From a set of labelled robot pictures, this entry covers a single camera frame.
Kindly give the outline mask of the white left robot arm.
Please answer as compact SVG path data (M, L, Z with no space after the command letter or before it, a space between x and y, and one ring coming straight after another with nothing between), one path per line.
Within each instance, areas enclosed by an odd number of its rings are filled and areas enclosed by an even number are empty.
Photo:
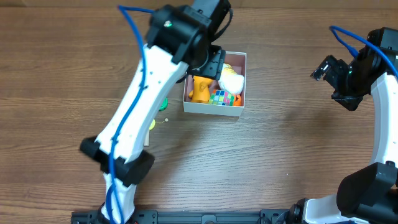
M233 17L228 1L195 1L150 11L149 30L135 23L141 59L114 116L97 136L86 138L80 151L98 162L106 183L99 210L72 214L72 223L127 223L134 213L134 194L154 157L144 139L168 92L188 74L219 79L225 58L215 45Z

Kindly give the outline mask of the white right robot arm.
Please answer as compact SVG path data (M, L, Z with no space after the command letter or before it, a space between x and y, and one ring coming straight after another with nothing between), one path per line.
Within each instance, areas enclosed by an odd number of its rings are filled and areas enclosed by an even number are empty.
M354 111L364 96L374 102L374 144L369 165L346 176L337 193L303 198L277 223L397 224L397 30L382 27L362 38L338 26L329 30L353 56L350 63L327 56L311 74L334 89L331 98ZM340 37L364 44L356 50Z

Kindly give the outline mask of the yellow wooden rattle drum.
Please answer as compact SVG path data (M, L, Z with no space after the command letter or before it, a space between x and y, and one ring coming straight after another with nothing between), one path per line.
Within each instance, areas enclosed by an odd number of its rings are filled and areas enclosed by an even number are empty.
M157 122L156 120L152 120L152 122L151 122L151 124L150 124L150 126L149 126L149 129L148 129L148 131L146 132L146 136L145 136L145 138L144 138L144 146L145 147L148 147L149 146L149 139L150 139L150 131L152 131L154 128L155 128L155 126L156 126L156 124L162 124L162 123L167 123L169 121L169 119L168 118L165 118L163 121L161 121L161 122Z

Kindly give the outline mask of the multicoloured puzzle cube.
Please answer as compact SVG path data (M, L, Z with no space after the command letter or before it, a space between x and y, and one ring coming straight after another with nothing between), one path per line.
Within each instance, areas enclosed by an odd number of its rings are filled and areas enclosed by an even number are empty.
M213 90L210 99L208 101L209 105L220 105L220 106L233 106L234 95L226 90Z

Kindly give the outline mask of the white plush duck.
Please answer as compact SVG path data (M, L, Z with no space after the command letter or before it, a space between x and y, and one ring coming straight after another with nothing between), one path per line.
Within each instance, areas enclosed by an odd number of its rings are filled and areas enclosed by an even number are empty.
M244 76L237 74L230 64L224 63L218 85L234 96L233 106L242 106L241 93L244 88Z

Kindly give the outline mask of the orange dinosaur toy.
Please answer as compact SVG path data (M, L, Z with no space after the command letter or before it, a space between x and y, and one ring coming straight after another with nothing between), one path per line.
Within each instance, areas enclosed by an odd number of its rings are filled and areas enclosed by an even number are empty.
M193 90L188 94L192 103L207 104L210 99L209 87L213 83L210 78L193 76Z

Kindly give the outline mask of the green round plastic toy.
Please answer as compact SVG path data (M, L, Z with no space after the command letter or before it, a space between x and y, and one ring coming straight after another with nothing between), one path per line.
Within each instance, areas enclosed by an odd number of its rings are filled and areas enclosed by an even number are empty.
M162 104L161 104L159 110L160 110L160 111L163 111L163 110L165 110L165 109L167 108L167 106L168 106L168 99L165 98L164 101L162 102Z

